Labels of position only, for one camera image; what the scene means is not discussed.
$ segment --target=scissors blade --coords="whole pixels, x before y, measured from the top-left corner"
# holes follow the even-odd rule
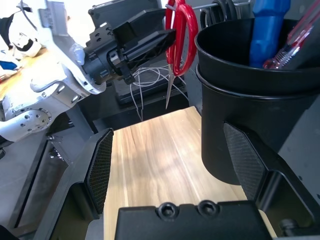
[[[165,103],[165,109],[168,108],[169,105],[169,100],[170,100],[170,96],[171,96],[171,89],[172,89],[172,85],[174,84],[174,80],[175,80],[175,75],[172,69],[172,65],[169,64],[169,83],[168,83],[168,90],[166,92],[166,103]]]

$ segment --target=table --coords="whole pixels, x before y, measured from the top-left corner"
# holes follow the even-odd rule
[[[25,84],[26,81],[30,82],[35,74],[43,75],[44,78],[50,75],[54,71],[52,65],[57,62],[54,55],[45,48],[41,49],[36,57],[24,57],[21,60],[23,68],[0,84],[0,100],[8,91],[20,84]]]
[[[202,200],[238,201],[246,196],[241,186],[216,179],[203,165],[201,116],[195,107],[114,132],[104,205],[105,240],[115,237],[121,207],[158,207],[164,202],[197,205]]]

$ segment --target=screw hole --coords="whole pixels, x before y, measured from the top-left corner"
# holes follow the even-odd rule
[[[167,205],[162,208],[162,214],[165,217],[171,217],[174,215],[174,213],[175,211],[172,206]]]
[[[75,101],[77,101],[79,96],[75,96],[72,100],[71,100],[71,103],[73,104]]]
[[[63,89],[65,89],[65,86],[64,86],[64,85],[61,86],[61,87],[59,87],[59,89],[58,89],[58,91],[56,92],[56,94],[61,93],[61,92],[63,91]]]
[[[202,201],[198,205],[198,212],[204,217],[214,216],[219,211],[219,206],[212,201]]]

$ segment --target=bolt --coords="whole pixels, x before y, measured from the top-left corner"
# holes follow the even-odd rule
[[[219,206],[209,200],[200,202],[197,208],[198,212],[204,217],[214,216],[219,211]]]
[[[165,202],[157,209],[158,216],[163,221],[173,221],[179,214],[179,209],[171,202]]]

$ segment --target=red scissors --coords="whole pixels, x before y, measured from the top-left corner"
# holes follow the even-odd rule
[[[196,14],[192,7],[186,4],[185,0],[169,0],[168,5],[172,7],[175,6],[173,28],[176,29],[176,38],[175,43],[166,51],[166,61],[169,66],[169,84],[165,104],[166,109],[169,104],[171,89],[175,77],[184,75],[194,62],[197,53],[194,39],[199,31]],[[166,30],[171,29],[172,15],[173,11],[167,8],[165,11]],[[188,54],[183,67],[180,68],[182,52],[185,44],[186,26],[188,26],[189,32]]]

